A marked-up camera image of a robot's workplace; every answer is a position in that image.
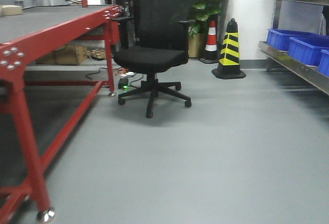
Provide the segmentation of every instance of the red table frame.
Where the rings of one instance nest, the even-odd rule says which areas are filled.
[[[0,209],[0,224],[11,219],[20,204],[30,197],[40,212],[50,208],[50,200],[44,172],[54,159],[65,140],[91,105],[99,90],[108,85],[114,91],[111,45],[119,41],[118,24],[111,19],[120,15],[120,6],[103,7],[97,11],[77,17],[43,30],[15,38],[0,44],[0,55],[6,55],[7,63],[0,65],[0,80],[7,89],[7,102],[0,102],[0,113],[13,115],[22,153],[27,165],[28,176],[19,186],[0,188],[0,198],[6,202]],[[86,35],[86,32],[103,26],[103,35]],[[26,66],[48,52],[78,38],[80,40],[104,40],[107,58],[108,80],[106,81],[62,81],[26,83],[23,74]],[[40,157],[26,102],[26,85],[90,85],[94,86],[73,116],[58,133],[50,147]]]

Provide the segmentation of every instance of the chair seat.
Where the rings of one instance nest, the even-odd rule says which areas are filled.
[[[185,64],[188,55],[185,51],[132,47],[114,52],[114,61],[130,71],[144,74],[165,72],[169,68]]]

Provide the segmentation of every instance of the chair armrest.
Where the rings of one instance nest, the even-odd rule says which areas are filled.
[[[115,17],[115,18],[112,19],[112,21],[121,23],[121,22],[130,21],[130,20],[133,20],[133,19],[134,19],[134,17]]]
[[[129,48],[129,40],[128,40],[128,26],[127,22],[133,20],[134,17],[116,17],[113,18],[112,21],[118,22],[120,24],[120,41],[121,45],[124,48]]]
[[[181,20],[179,23],[183,25],[185,38],[184,38],[184,46],[185,46],[185,52],[189,51],[189,27],[190,25],[195,22],[195,20]]]

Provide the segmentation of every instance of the chair caster wheel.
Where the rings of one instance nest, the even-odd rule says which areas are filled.
[[[180,90],[181,89],[181,84],[177,84],[177,85],[175,85],[175,90]]]
[[[38,219],[39,223],[49,223],[51,222],[55,217],[55,211],[52,207],[50,207],[46,211],[40,211],[36,218]]]
[[[118,100],[118,103],[119,103],[119,105],[124,105],[125,104],[125,99],[124,98],[120,98]]]
[[[192,106],[191,100],[185,101],[185,107],[190,107],[190,106]]]
[[[153,112],[152,111],[149,111],[149,112],[146,112],[146,118],[152,118],[153,117]]]

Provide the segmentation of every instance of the traffic cone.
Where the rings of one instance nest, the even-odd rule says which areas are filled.
[[[239,33],[235,19],[227,25],[218,67],[211,72],[219,79],[242,79],[246,74],[240,70]]]
[[[199,61],[207,64],[217,63],[217,43],[216,43],[216,24],[214,20],[210,21],[207,44],[204,57]]]

